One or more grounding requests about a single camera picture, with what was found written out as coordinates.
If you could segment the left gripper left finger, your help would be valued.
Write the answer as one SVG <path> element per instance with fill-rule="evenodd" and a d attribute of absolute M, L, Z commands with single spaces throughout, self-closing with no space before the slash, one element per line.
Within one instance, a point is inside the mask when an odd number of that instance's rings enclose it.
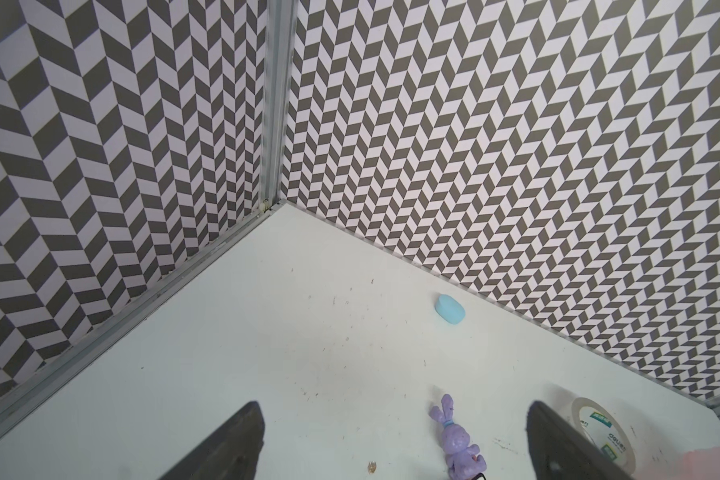
<path fill-rule="evenodd" d="M 260 405 L 250 401 L 160 479 L 253 480 L 264 433 Z"/>

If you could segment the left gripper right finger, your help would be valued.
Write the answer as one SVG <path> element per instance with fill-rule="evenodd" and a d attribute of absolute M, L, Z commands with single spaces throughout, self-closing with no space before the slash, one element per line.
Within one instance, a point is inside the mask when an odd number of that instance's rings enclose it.
<path fill-rule="evenodd" d="M 528 450 L 538 480 L 629 480 L 613 461 L 542 401 L 526 418 Z"/>

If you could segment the pink plastic bag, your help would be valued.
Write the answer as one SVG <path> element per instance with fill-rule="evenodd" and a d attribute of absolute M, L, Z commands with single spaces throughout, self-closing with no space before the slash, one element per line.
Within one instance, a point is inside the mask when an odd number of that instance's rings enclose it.
<path fill-rule="evenodd" d="M 720 479 L 720 447 L 694 450 L 682 461 L 682 478 L 692 480 Z"/>

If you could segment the clear tape roll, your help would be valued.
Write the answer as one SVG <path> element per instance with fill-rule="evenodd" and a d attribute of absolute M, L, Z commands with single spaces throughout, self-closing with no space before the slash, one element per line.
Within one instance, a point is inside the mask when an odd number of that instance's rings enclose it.
<path fill-rule="evenodd" d="M 565 417 L 574 429 L 587 438 L 595 448 L 627 474 L 636 470 L 634 449 L 615 417 L 598 403 L 575 398 L 564 408 Z"/>

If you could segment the purple bunny toy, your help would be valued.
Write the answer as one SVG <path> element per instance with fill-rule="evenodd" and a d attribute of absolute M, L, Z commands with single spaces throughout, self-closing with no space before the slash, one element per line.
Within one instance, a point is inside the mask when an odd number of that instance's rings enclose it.
<path fill-rule="evenodd" d="M 429 416 L 441 427 L 440 445 L 445 454 L 447 473 L 452 480 L 484 479 L 487 469 L 480 447 L 471 443 L 466 429 L 454 421 L 454 400 L 444 394 L 441 406 L 433 406 Z"/>

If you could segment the light blue soap piece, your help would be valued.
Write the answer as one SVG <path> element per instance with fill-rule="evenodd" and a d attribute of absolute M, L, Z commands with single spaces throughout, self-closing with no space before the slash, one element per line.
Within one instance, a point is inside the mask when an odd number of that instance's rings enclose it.
<path fill-rule="evenodd" d="M 441 294 L 435 301 L 435 311 L 447 323 L 457 325 L 466 316 L 464 307 L 450 295 Z"/>

